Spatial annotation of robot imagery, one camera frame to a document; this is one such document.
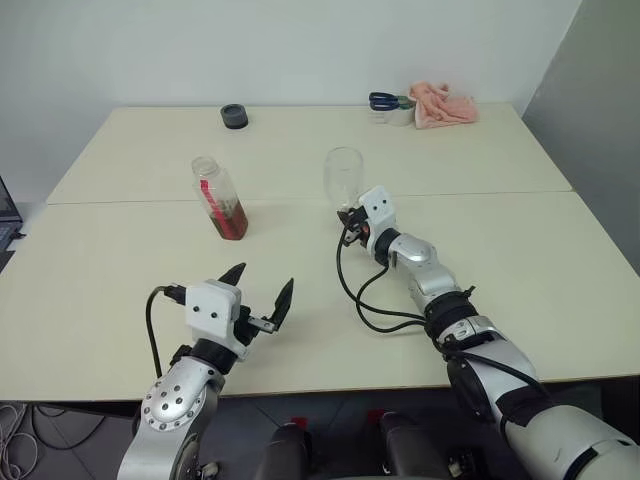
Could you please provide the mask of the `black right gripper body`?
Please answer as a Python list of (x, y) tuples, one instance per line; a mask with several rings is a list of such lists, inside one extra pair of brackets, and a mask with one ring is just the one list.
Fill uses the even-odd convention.
[(368, 214), (366, 212), (366, 209), (363, 206), (360, 206), (354, 210), (356, 211), (357, 224), (352, 228), (359, 227), (361, 229), (361, 232), (362, 232), (361, 241), (358, 243), (362, 247), (366, 247), (369, 239), (369, 235), (370, 235), (370, 229), (368, 225)]

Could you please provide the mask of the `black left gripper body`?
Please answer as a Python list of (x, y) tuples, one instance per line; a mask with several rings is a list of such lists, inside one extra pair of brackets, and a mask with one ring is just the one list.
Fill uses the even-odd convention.
[(234, 337), (242, 345), (250, 345), (261, 332), (272, 334), (275, 331), (276, 326), (270, 319), (254, 317), (248, 306), (240, 306), (239, 317), (234, 323)]

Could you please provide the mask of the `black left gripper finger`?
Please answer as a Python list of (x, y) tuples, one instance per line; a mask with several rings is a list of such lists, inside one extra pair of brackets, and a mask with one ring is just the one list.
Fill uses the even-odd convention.
[(294, 279), (289, 281), (282, 287), (279, 295), (274, 302), (274, 310), (269, 319), (272, 324), (272, 331), (277, 332), (283, 324), (292, 303), (294, 291)]
[(245, 262), (232, 266), (216, 280), (216, 285), (220, 288), (236, 287), (240, 282), (245, 268)]

